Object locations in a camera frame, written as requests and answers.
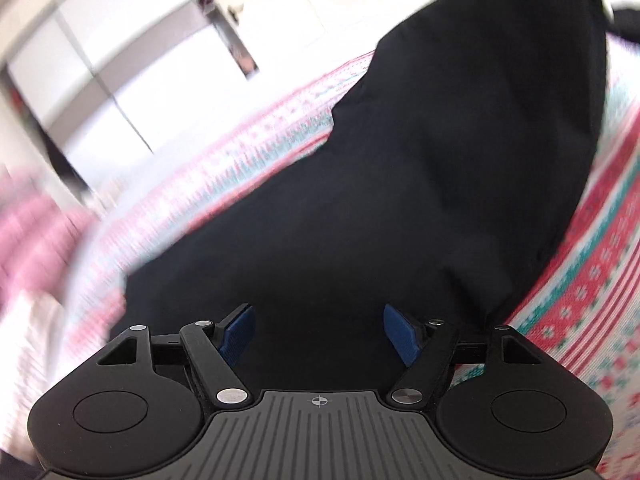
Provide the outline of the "patterned red green bedspread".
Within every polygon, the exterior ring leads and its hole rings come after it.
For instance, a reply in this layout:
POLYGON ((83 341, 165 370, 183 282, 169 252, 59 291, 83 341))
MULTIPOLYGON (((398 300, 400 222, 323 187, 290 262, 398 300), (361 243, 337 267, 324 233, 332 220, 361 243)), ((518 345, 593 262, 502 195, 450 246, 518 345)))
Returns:
MULTIPOLYGON (((52 377, 105 339, 126 274, 326 140, 336 101, 369 65, 360 56, 264 108, 211 148, 133 185, 82 246, 64 298, 52 377)), ((603 130, 585 193, 544 276, 511 325, 602 396, 614 431, 599 465, 639 474, 639 49, 608 38, 603 130)))

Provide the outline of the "white grey wardrobe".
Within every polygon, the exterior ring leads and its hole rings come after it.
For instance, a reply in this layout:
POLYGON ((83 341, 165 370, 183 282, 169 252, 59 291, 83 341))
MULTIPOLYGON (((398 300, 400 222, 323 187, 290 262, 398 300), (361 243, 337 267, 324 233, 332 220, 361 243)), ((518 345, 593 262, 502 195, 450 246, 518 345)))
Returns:
POLYGON ((215 29, 246 78, 254 58, 216 0, 61 0, 9 50, 1 81, 54 172, 74 193, 89 188, 72 149, 90 120, 154 63, 203 29, 215 29))

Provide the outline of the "pink folded duvet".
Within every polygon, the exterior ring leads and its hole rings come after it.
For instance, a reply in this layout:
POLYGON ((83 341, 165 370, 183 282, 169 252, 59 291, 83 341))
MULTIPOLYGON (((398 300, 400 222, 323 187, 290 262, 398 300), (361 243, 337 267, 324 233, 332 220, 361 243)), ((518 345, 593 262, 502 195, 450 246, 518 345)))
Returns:
POLYGON ((80 242, 98 224, 86 207, 63 209, 35 174, 1 169, 1 309, 21 292, 62 295, 80 242))

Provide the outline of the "black pants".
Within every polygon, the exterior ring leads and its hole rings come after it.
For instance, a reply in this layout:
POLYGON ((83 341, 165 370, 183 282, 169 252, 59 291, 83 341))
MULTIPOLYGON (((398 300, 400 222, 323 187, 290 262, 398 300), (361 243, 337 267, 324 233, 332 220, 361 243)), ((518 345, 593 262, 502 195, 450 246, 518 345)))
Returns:
POLYGON ((120 326, 173 334, 239 304, 253 390, 383 388, 393 306, 506 318, 561 243, 601 131, 601 0, 437 0, 384 36, 328 140, 126 281, 120 326))

